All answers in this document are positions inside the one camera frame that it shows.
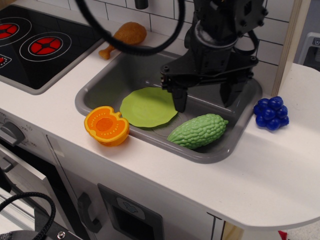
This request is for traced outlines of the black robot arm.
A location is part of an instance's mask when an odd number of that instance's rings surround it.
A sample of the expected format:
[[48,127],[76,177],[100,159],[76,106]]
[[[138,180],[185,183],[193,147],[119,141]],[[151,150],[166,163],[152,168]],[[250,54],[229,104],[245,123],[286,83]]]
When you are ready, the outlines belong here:
[[220,85],[230,106],[253,77],[259,46],[254,29],[264,25],[268,10],[262,0],[195,0],[192,25],[185,36],[187,52],[163,65],[161,85],[184,112],[191,87]]

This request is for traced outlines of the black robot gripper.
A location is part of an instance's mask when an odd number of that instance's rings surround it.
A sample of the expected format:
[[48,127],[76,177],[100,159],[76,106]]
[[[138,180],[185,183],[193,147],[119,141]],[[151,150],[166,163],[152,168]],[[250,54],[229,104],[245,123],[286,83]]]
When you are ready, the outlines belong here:
[[231,106],[252,78],[252,68],[259,60],[253,56],[255,49],[236,48],[238,37],[223,40],[214,38],[187,37],[184,46],[187,52],[163,65],[161,86],[172,90],[175,109],[186,109],[188,88],[220,84],[220,97],[225,108]]

